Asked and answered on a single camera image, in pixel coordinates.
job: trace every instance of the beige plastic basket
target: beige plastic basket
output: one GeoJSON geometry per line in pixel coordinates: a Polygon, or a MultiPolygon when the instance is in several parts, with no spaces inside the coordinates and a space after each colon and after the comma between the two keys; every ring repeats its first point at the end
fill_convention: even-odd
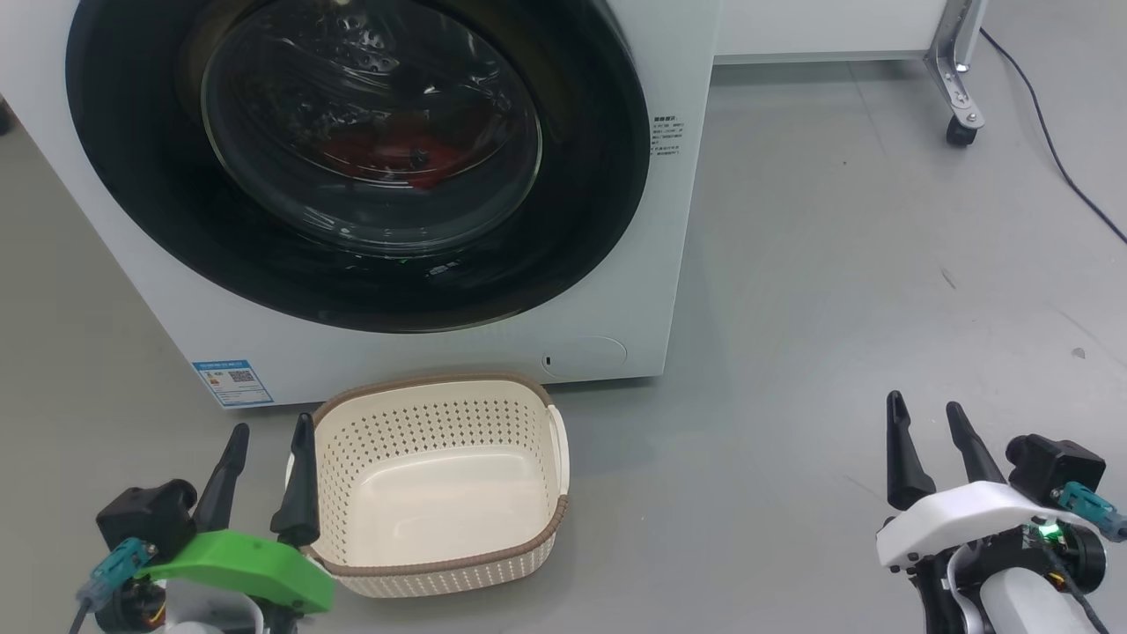
{"type": "Polygon", "coordinates": [[[473,590],[532,574],[551,553],[569,459],[540,385],[482,375],[358,389],[313,425],[321,538],[308,554],[354,592],[473,590]]]}

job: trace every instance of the basket bottom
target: basket bottom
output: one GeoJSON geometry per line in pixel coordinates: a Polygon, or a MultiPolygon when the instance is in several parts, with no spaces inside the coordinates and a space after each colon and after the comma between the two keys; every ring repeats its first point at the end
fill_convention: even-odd
{"type": "Polygon", "coordinates": [[[383,461],[352,492],[348,565],[389,566],[482,555],[524,544],[556,499],[531,453],[459,447],[383,461]]]}

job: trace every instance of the white washing machine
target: white washing machine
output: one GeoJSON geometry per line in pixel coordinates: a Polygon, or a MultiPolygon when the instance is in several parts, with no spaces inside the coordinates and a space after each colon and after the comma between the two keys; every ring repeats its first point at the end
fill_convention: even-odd
{"type": "Polygon", "coordinates": [[[39,0],[0,92],[225,408],[660,375],[720,0],[39,0]]]}

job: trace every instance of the gray floor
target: gray floor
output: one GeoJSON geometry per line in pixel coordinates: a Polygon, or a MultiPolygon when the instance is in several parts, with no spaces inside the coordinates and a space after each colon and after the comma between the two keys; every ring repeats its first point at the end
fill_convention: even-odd
{"type": "MultiPolygon", "coordinates": [[[[1127,225],[1127,9],[994,5],[1065,160],[1127,225]]],[[[1055,173],[993,51],[969,81],[988,123],[958,151],[917,64],[718,70],[668,372],[554,391],[574,506],[548,564],[440,599],[341,590],[303,632],[922,632],[873,550],[894,389],[941,488],[964,482],[958,400],[1000,457],[1028,432],[1095,449],[1127,504],[1127,245],[1055,173]]],[[[20,132],[0,139],[0,618],[62,632],[104,551],[95,514],[126,485],[203,483],[237,420],[233,527],[266,534],[296,410],[215,408],[20,132]]],[[[1113,629],[1125,553],[1093,596],[1113,629]]]]}

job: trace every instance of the front-loading washing machine door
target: front-loading washing machine door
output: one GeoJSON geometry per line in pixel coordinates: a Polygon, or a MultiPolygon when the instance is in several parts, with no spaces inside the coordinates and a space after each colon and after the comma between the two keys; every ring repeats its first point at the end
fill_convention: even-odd
{"type": "Polygon", "coordinates": [[[153,240],[346,329],[548,301],[611,251],[649,167],[603,0],[81,0],[66,87],[153,240]]]}

